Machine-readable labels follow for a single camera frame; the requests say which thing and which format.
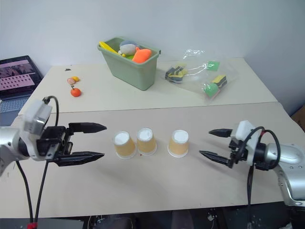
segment plastic bag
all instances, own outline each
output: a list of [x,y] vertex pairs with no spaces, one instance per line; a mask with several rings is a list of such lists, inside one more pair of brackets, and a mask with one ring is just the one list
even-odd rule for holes
[[211,61],[201,50],[187,50],[182,61],[165,73],[166,80],[186,90],[214,99],[236,79],[236,70],[226,61]]

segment white wall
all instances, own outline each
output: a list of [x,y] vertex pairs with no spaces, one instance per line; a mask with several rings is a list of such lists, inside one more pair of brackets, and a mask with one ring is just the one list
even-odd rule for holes
[[123,35],[181,57],[243,56],[288,113],[305,103],[303,0],[1,0],[0,58],[100,63],[99,40]]

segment white table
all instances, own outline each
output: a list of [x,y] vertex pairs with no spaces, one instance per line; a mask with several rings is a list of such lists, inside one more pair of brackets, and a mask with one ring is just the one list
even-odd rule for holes
[[[236,70],[236,80],[209,102],[203,94],[181,89],[163,79],[172,62],[159,62],[156,81],[147,91],[141,91],[114,77],[106,64],[53,66],[26,102],[20,115],[33,99],[41,100],[54,95],[59,100],[60,112],[132,110],[168,107],[190,107],[224,104],[252,104],[276,102],[277,100],[252,71],[243,58],[227,60],[226,64]],[[67,78],[78,76],[75,84],[83,94],[70,95]]]
[[[55,114],[49,119],[54,122]],[[240,120],[273,130],[281,143],[305,148],[305,134],[278,102],[187,108],[61,113],[59,125],[68,122],[96,122],[108,127],[95,134],[76,133],[73,151],[95,151],[106,155],[74,167],[49,165],[41,199],[40,217],[69,217],[126,212],[207,208],[247,203],[249,166],[243,162],[229,169],[213,163],[198,150],[210,150],[228,157],[229,139],[209,135],[215,128],[232,128]],[[20,116],[14,125],[18,126]],[[127,130],[133,139],[143,126],[152,128],[157,152],[122,160],[111,138]],[[174,158],[167,152],[171,132],[177,128],[190,134],[189,153]],[[272,142],[264,136],[263,142]],[[36,206],[44,162],[21,161],[27,174],[33,206]],[[252,203],[281,201],[273,171],[254,172]],[[21,175],[12,163],[0,178],[0,218],[28,217],[26,193]]]

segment upside-down paper cup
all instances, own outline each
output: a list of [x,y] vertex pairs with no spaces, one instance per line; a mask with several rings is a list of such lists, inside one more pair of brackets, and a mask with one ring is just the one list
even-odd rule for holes
[[136,154],[136,147],[126,131],[118,132],[113,138],[115,152],[121,159],[132,158]]
[[137,148],[138,152],[145,156],[153,155],[156,152],[157,143],[150,128],[144,127],[138,131]]
[[189,134],[185,130],[175,130],[167,149],[170,155],[174,157],[187,155],[189,149]]

